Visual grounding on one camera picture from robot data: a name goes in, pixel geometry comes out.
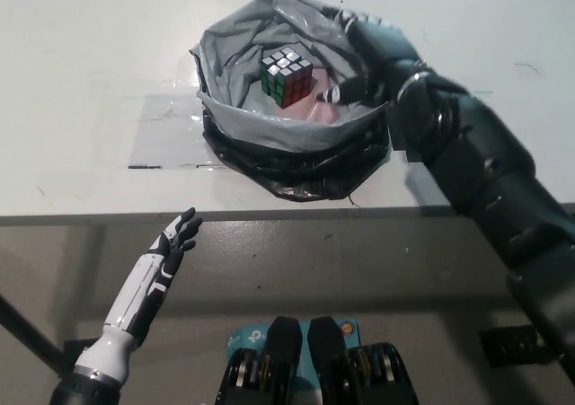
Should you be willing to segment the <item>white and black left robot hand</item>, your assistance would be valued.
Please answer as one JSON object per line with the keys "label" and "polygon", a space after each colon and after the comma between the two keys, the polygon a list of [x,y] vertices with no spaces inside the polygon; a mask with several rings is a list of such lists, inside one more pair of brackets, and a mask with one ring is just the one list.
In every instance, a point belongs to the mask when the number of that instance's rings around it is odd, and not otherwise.
{"label": "white and black left robot hand", "polygon": [[146,339],[151,324],[194,241],[202,219],[192,207],[177,216],[137,260],[105,319],[102,335],[75,362],[75,372],[122,386],[131,353]]}

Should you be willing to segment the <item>dark right robot hand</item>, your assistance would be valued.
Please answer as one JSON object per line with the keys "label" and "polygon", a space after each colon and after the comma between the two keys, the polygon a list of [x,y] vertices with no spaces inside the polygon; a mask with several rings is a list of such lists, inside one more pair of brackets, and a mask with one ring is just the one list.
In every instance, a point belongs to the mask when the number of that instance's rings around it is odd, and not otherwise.
{"label": "dark right robot hand", "polygon": [[337,21],[365,70],[317,94],[318,102],[380,104],[394,99],[408,79],[428,71],[415,47],[392,24],[347,9],[338,12]]}

